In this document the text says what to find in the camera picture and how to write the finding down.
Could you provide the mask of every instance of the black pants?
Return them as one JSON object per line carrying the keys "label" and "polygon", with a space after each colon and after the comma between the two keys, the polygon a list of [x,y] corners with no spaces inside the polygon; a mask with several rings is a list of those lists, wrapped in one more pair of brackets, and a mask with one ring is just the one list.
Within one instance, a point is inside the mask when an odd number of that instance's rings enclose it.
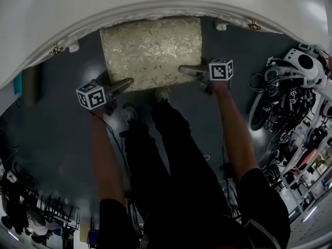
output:
{"label": "black pants", "polygon": [[22,188],[18,183],[10,183],[8,187],[9,199],[7,203],[6,213],[18,234],[23,232],[24,227],[28,227],[27,207],[26,204],[20,204],[20,193]]}
{"label": "black pants", "polygon": [[216,175],[191,137],[189,123],[165,100],[153,108],[152,118],[162,136],[171,176],[147,125],[131,120],[125,144],[131,195],[146,219],[146,232],[158,236],[179,228],[181,234],[192,235],[195,230],[190,226],[216,229],[220,217],[231,212]]}

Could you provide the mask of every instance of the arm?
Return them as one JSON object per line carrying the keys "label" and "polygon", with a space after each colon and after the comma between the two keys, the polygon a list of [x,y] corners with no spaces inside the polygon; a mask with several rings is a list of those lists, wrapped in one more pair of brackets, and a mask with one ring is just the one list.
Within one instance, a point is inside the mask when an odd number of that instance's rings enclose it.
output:
{"label": "arm", "polygon": [[258,168],[253,141],[224,83],[215,81],[213,89],[222,116],[228,158],[240,182],[247,171]]}
{"label": "arm", "polygon": [[[258,168],[254,146],[247,126],[222,82],[214,83],[222,115],[225,144],[230,163],[238,180],[238,199],[242,223],[255,247],[286,248],[289,235],[287,207],[266,181]],[[250,220],[257,222],[270,236],[266,236]]]}
{"label": "arm", "polygon": [[[94,113],[103,119],[103,111]],[[91,119],[92,165],[100,202],[97,248],[136,248],[136,239],[127,215],[121,171],[109,143],[105,124]]]}
{"label": "arm", "polygon": [[[102,111],[97,115],[103,119]],[[92,165],[99,199],[114,199],[126,206],[122,175],[108,139],[106,126],[95,116],[91,119],[91,139]]]}

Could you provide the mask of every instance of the black shirt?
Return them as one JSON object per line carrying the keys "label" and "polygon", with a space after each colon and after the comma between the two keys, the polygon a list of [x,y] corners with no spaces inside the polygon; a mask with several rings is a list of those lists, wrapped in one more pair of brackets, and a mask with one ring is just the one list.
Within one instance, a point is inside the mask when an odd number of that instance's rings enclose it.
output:
{"label": "black shirt", "polygon": [[[170,207],[150,220],[149,224],[153,226],[149,229],[154,229],[155,234],[150,237],[148,248],[286,248],[290,235],[288,211],[262,171],[248,171],[237,190],[242,225],[226,215],[201,211],[199,207],[190,217],[185,216],[186,211],[170,213],[176,209]],[[102,200],[97,248],[138,246],[125,207],[116,200]]]}

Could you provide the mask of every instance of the wrist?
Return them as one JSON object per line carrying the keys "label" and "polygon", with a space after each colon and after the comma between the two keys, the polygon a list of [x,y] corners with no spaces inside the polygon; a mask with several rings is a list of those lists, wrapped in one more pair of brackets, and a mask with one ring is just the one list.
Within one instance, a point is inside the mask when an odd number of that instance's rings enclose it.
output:
{"label": "wrist", "polygon": [[216,94],[218,100],[222,100],[224,98],[230,97],[230,93],[229,93],[228,89],[224,88],[224,87],[215,89],[214,93]]}
{"label": "wrist", "polygon": [[99,118],[103,119],[104,113],[105,113],[105,107],[104,106],[99,106],[96,109],[93,109],[91,112],[94,113]]}
{"label": "wrist", "polygon": [[95,113],[94,115],[91,114],[91,123],[94,127],[105,127],[103,123],[103,114],[102,113]]}

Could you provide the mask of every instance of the sleeve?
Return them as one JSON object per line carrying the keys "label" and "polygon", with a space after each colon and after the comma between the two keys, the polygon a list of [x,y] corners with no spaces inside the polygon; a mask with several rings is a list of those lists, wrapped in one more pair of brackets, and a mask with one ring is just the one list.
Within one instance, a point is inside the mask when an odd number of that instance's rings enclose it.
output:
{"label": "sleeve", "polygon": [[291,234],[287,207],[260,169],[243,175],[238,201],[242,224],[255,247],[287,247]]}
{"label": "sleeve", "polygon": [[116,200],[102,200],[97,249],[132,249],[136,248],[137,242],[126,208]]}

